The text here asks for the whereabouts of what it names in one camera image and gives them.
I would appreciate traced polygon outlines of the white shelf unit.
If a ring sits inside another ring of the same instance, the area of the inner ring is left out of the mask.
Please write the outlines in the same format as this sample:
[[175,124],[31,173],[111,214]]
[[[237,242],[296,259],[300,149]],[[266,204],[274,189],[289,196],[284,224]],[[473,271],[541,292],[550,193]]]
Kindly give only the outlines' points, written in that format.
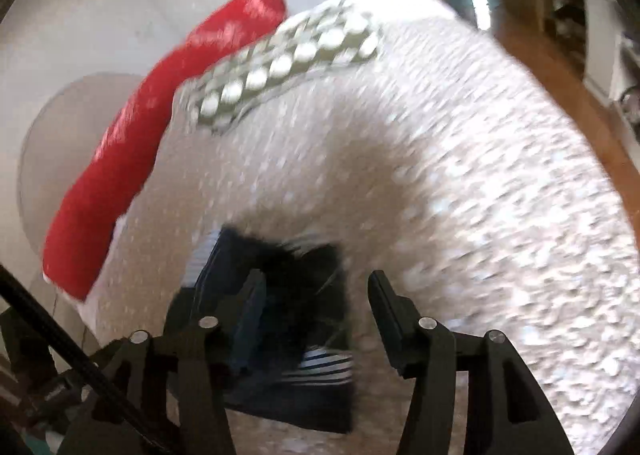
[[584,0],[587,90],[605,108],[614,134],[639,168],[639,45],[616,0]]

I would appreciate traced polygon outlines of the red long pillow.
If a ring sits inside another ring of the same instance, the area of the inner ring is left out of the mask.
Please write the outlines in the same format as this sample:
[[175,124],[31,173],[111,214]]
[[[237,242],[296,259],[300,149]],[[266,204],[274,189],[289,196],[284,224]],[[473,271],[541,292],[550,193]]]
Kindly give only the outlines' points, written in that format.
[[159,60],[104,132],[89,165],[66,191],[44,241],[44,277],[85,301],[155,164],[177,88],[259,38],[286,17],[285,0],[230,0]]

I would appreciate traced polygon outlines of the beige rounded headboard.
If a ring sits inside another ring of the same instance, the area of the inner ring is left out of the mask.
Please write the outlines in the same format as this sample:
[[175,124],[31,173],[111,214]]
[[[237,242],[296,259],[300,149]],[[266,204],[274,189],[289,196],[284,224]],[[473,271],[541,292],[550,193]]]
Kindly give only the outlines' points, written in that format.
[[141,80],[113,72],[81,77],[50,97],[30,125],[17,168],[17,206],[37,256],[67,189]]

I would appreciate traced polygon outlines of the olive hedgehog print pillow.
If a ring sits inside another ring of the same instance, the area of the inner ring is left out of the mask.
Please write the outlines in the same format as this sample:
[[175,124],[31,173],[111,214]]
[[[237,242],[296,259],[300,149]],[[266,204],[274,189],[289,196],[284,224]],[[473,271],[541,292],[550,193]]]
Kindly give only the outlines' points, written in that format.
[[381,41],[372,14],[352,0],[326,0],[183,82],[172,115],[182,116],[189,132],[224,134],[286,90],[374,59]]

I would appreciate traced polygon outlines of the striped navy patch pants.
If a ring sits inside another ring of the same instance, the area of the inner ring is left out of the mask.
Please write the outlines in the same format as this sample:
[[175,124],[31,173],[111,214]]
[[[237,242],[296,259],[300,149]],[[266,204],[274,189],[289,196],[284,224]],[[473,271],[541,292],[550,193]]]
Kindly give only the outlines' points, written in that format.
[[222,353],[228,409],[344,435],[354,396],[347,313],[337,246],[222,227],[194,249],[163,332],[215,316],[229,337]]

